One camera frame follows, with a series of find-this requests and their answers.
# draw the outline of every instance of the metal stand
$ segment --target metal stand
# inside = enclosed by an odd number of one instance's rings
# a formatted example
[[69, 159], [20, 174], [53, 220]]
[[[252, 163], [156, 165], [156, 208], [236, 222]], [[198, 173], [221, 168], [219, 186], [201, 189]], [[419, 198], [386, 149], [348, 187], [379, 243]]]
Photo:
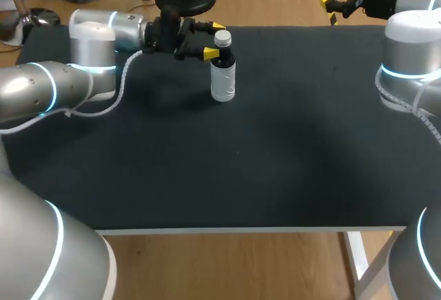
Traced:
[[33, 28], [43, 26], [57, 26], [61, 24], [60, 17], [53, 11], [45, 8], [29, 10], [23, 0], [13, 0], [19, 13], [19, 23], [4, 43], [11, 46], [21, 46], [25, 43]]
[[[356, 300], [371, 299], [385, 283], [388, 283], [389, 288], [392, 288], [389, 280], [388, 258], [389, 251], [399, 234], [400, 232], [394, 232], [389, 237], [371, 265], [369, 265], [361, 233], [345, 232], [345, 242], [349, 253]], [[394, 300], [398, 300], [394, 296], [393, 288], [391, 289], [391, 294]]]

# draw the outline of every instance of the white bottle cap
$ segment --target white bottle cap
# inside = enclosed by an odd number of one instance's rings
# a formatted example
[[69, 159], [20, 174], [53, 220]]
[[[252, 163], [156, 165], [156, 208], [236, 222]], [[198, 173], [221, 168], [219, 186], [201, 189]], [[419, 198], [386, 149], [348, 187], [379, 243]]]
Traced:
[[214, 35], [214, 43], [218, 47], [228, 47], [232, 44], [232, 34], [226, 30], [220, 30]]

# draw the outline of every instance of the white cable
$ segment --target white cable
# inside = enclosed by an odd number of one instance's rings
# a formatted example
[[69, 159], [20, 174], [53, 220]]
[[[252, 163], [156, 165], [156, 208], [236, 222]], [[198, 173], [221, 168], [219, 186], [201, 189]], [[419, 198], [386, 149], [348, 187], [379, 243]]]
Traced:
[[13, 133], [17, 133], [19, 131], [22, 131], [26, 128], [29, 128], [31, 125], [35, 124], [38, 121], [41, 121], [42, 119], [56, 114], [58, 112], [64, 112], [65, 115], [67, 117], [69, 117], [71, 114], [76, 115], [76, 116], [80, 116], [80, 117], [97, 117], [97, 116], [101, 116], [104, 114], [107, 114], [108, 112], [111, 112], [113, 109], [115, 109], [117, 107], [117, 105], [121, 102], [123, 95], [124, 95], [124, 88], [125, 88], [125, 78], [127, 76], [127, 72], [129, 70], [130, 64], [133, 62], [133, 60], [135, 60], [135, 58], [137, 58], [139, 55], [143, 54], [142, 50], [139, 50], [138, 52], [134, 53], [131, 57], [129, 57], [127, 59], [127, 61], [125, 62], [124, 68], [123, 68], [123, 74], [121, 76], [121, 86], [119, 88], [119, 93], [118, 93], [118, 97], [116, 98], [115, 102], [108, 108], [100, 111], [100, 112], [92, 112], [92, 113], [86, 113], [86, 112], [77, 112], [75, 109], [69, 109], [69, 108], [60, 108], [57, 110], [52, 110], [50, 112], [44, 112], [42, 114], [40, 114], [37, 117], [34, 117], [33, 119], [30, 119], [29, 121], [20, 124], [19, 126], [16, 126], [14, 128], [11, 129], [0, 129], [0, 135], [5, 135], [5, 134], [13, 134]]
[[20, 124], [19, 126], [16, 126], [15, 128], [1, 129], [0, 135], [12, 134], [12, 133], [16, 133], [18, 131], [25, 130], [26, 128], [29, 128], [31, 125], [35, 124], [38, 121], [41, 121], [42, 119], [44, 119], [50, 115], [56, 114], [58, 112], [67, 112], [67, 111], [68, 111], [67, 108], [62, 108], [62, 109], [52, 110], [50, 112], [44, 112], [44, 113], [40, 114], [39, 116], [34, 117], [33, 119], [30, 119], [29, 121], [27, 121], [23, 124]]
[[142, 50], [139, 50], [138, 52], [134, 53], [131, 57], [127, 59], [125, 62], [124, 68], [123, 68], [123, 74], [121, 75], [121, 85], [118, 92], [118, 97], [116, 98], [115, 102], [108, 108], [100, 111], [100, 112], [77, 112], [76, 110], [69, 110], [69, 112], [66, 113], [67, 116], [76, 115], [80, 117], [97, 117], [104, 114], [107, 114], [108, 112], [111, 112], [117, 105], [121, 102], [123, 95], [124, 95], [124, 88], [125, 88], [125, 78], [127, 76], [127, 71], [129, 70], [130, 64], [137, 58], [139, 55], [143, 54]]
[[381, 86], [380, 83], [381, 72], [382, 72], [382, 68], [380, 67], [375, 76], [375, 85], [377, 89], [380, 91], [380, 93], [383, 94], [386, 98], [388, 98], [392, 102], [397, 103], [398, 105], [406, 108], [409, 112], [412, 112], [415, 116], [417, 116], [417, 118], [419, 118], [421, 122], [425, 124], [425, 126], [430, 130], [430, 132], [433, 134], [437, 142], [441, 145], [441, 134], [438, 132], [438, 130], [436, 130], [435, 126], [432, 124], [432, 122], [430, 122], [430, 120], [426, 117], [426, 115], [424, 115], [423, 109], [418, 108], [418, 103], [420, 102], [422, 93], [426, 90], [430, 82], [424, 83], [424, 85], [418, 90], [418, 93], [415, 96], [415, 99], [413, 100], [413, 106], [411, 106], [408, 103], [404, 102], [403, 100], [400, 100], [399, 98], [393, 96]]

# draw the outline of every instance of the cable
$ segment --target cable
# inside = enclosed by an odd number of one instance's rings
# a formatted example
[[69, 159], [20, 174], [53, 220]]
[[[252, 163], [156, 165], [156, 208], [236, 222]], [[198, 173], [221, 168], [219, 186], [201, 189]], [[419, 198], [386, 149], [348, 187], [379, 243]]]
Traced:
[[127, 12], [132, 12], [135, 9], [142, 8], [142, 7], [150, 7], [150, 6], [156, 6], [156, 4], [155, 3], [149, 3], [147, 5], [134, 6], [133, 8], [130, 8], [130, 10], [128, 10]]
[[11, 53], [11, 52], [15, 52], [16, 50], [19, 50], [19, 49], [21, 49], [21, 46], [17, 47], [17, 48], [13, 48], [11, 50], [0, 50], [0, 53]]
[[13, 134], [13, 133], [17, 133], [19, 131], [25, 130], [26, 128], [29, 128], [30, 126], [32, 126], [36, 122], [41, 121], [42, 119], [44, 119], [50, 115], [56, 114], [58, 112], [64, 112], [67, 117], [70, 117], [71, 114], [75, 115], [75, 116], [80, 116], [80, 117], [97, 117], [97, 116], [107, 114], [108, 112], [111, 112], [113, 109], [115, 109], [117, 107], [117, 105], [121, 102], [121, 100], [123, 98], [124, 88], [125, 88], [125, 78], [127, 76], [127, 72], [129, 70], [130, 64], [133, 62], [133, 60], [135, 60], [135, 58], [137, 58], [141, 54], [143, 54], [143, 51], [139, 50], [138, 52], [134, 53], [131, 57], [129, 57], [127, 59], [127, 61], [125, 62], [125, 65], [123, 68], [123, 74], [121, 76], [121, 86], [119, 88], [118, 97], [116, 98], [115, 102], [110, 107], [108, 107], [100, 112], [91, 112], [91, 113], [77, 112], [75, 109], [69, 109], [69, 108], [60, 108], [60, 109], [53, 110], [50, 112], [44, 112], [44, 113], [40, 114], [39, 116], [34, 117], [33, 119], [30, 119], [29, 121], [22, 123], [19, 126], [16, 126], [14, 128], [1, 129], [0, 135]]
[[124, 68], [123, 68], [123, 74], [121, 75], [121, 86], [119, 88], [119, 92], [118, 92], [118, 97], [116, 98], [115, 102], [110, 106], [107, 107], [106, 109], [100, 111], [100, 112], [77, 112], [76, 110], [69, 110], [69, 112], [66, 113], [66, 116], [70, 116], [70, 114], [76, 115], [76, 116], [81, 116], [81, 117], [97, 117], [97, 116], [101, 116], [104, 114], [107, 114], [108, 112], [111, 112], [113, 109], [115, 109], [117, 107], [117, 105], [121, 102], [121, 100], [123, 99], [123, 95], [124, 95], [124, 88], [125, 88], [125, 78], [127, 76], [127, 72], [129, 70], [130, 64], [133, 62], [133, 60], [135, 60], [135, 58], [137, 58], [139, 55], [142, 55], [143, 51], [139, 50], [138, 52], [134, 53], [131, 57], [129, 57], [127, 59], [127, 61], [125, 62]]
[[418, 108], [418, 102], [420, 101], [420, 98], [422, 96], [422, 93], [426, 90], [427, 86], [429, 86], [427, 83], [425, 83], [419, 90], [417, 95], [415, 96], [415, 99], [413, 100], [413, 105], [409, 105], [408, 103], [404, 102], [403, 100], [400, 100], [399, 98], [393, 96], [389, 92], [387, 92], [380, 83], [380, 75], [382, 72], [382, 68], [380, 67], [377, 71], [377, 74], [375, 75], [375, 85], [377, 89], [380, 91], [381, 94], [383, 94], [386, 98], [391, 100], [394, 103], [397, 103], [398, 105], [406, 108], [409, 112], [412, 112], [421, 122], [425, 124], [425, 126], [429, 129], [431, 134], [435, 137], [437, 142], [441, 145], [441, 134], [438, 132], [438, 130], [435, 128], [435, 126], [432, 124], [432, 122], [424, 115], [425, 110], [422, 108]]

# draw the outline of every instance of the bottle label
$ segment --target bottle label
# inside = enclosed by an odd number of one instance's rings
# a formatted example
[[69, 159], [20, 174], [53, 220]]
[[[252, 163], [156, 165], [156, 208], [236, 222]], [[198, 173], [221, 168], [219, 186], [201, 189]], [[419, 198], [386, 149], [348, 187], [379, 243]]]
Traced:
[[211, 65], [212, 96], [215, 100], [226, 102], [236, 93], [236, 63], [229, 68], [218, 68]]

